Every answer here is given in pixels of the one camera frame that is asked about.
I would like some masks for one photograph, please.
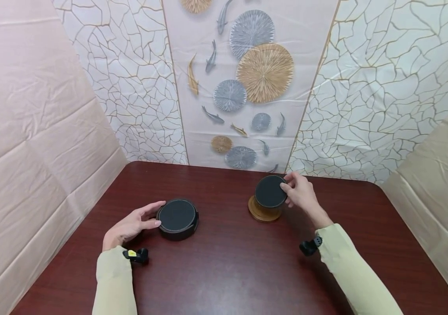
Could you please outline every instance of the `wooden table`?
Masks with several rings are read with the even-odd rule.
[[[181,242],[145,231],[128,246],[149,249],[133,267],[139,314],[352,314],[332,275],[298,249],[313,238],[299,210],[273,223],[252,218],[247,201],[265,173],[130,163],[49,264],[12,314],[90,314],[103,235],[148,203],[190,199],[196,233]],[[311,178],[319,202],[405,314],[448,314],[448,286],[384,193],[367,182]]]

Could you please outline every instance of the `fish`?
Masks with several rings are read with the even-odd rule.
[[[224,27],[227,24],[225,21],[225,16],[227,14],[227,7],[229,7],[229,4],[232,0],[228,0],[222,10],[220,11],[219,19],[217,20],[217,30],[219,32],[219,35],[221,35],[224,32]]]
[[[263,142],[261,139],[258,139],[262,144],[264,145],[264,148],[262,149],[264,151],[264,155],[267,156],[269,154],[269,146],[266,142]]]
[[[207,112],[206,107],[204,107],[204,106],[201,106],[201,107],[203,107],[203,110],[204,110],[205,114],[208,117],[210,117],[210,119],[213,120],[213,122],[224,123],[224,120],[222,118],[220,118],[218,114],[217,115],[210,114],[210,113]]]
[[[212,44],[213,44],[213,53],[210,56],[210,59],[206,60],[206,73],[210,73],[210,71],[215,66],[215,57],[217,56],[217,44],[215,43],[215,40],[213,40]]]
[[[195,55],[196,54],[194,54],[194,57],[191,59],[191,62],[189,63],[187,71],[188,71],[188,76],[189,76],[189,87],[191,88],[191,91],[194,93],[194,95],[198,95],[199,94],[199,90],[198,90],[199,81],[195,80],[194,72],[192,71],[192,63],[194,61]]]
[[[281,115],[281,124],[279,127],[277,127],[277,130],[276,130],[277,136],[280,136],[285,131],[285,116],[283,116],[282,113],[280,113],[280,115]]]
[[[271,169],[270,171],[268,171],[268,173],[274,173],[276,172],[276,169],[278,168],[278,163],[276,163],[276,165],[274,166],[274,169]]]
[[[245,129],[243,129],[243,128],[240,129],[240,128],[234,126],[234,123],[231,123],[231,128],[236,130],[241,136],[248,137],[247,133],[245,132]]]

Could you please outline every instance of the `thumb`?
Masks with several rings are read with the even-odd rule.
[[[286,192],[286,193],[288,193],[290,190],[292,190],[293,188],[292,187],[290,187],[289,185],[287,185],[286,183],[280,183],[280,188],[284,191],[284,192]]]
[[[155,229],[155,228],[158,228],[160,225],[161,225],[161,221],[160,220],[155,220],[155,219],[144,221],[141,224],[142,230]]]

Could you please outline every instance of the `stack of coasters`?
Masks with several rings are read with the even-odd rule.
[[[161,235],[170,241],[182,241],[193,235],[199,222],[199,213],[186,199],[168,201],[158,212]]]
[[[277,175],[266,176],[256,186],[255,195],[248,200],[248,210],[261,222],[273,222],[281,215],[280,206],[287,194],[280,188],[285,180]]]

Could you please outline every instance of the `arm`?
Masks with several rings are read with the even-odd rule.
[[[321,261],[336,278],[357,315],[400,315],[397,302],[376,273],[357,252],[350,237],[339,224],[334,224],[318,203],[313,184],[298,175],[286,175],[287,184],[281,189],[287,193],[289,208],[299,206],[310,217],[316,234],[322,238],[319,247]]]
[[[148,219],[165,203],[158,201],[136,209],[105,234],[103,252],[97,262],[98,285],[92,315],[137,315],[131,263],[122,254],[122,244],[133,239],[143,229],[160,226],[161,221]]]
[[[122,246],[102,252],[97,262],[97,293],[92,315],[137,315],[131,263]]]

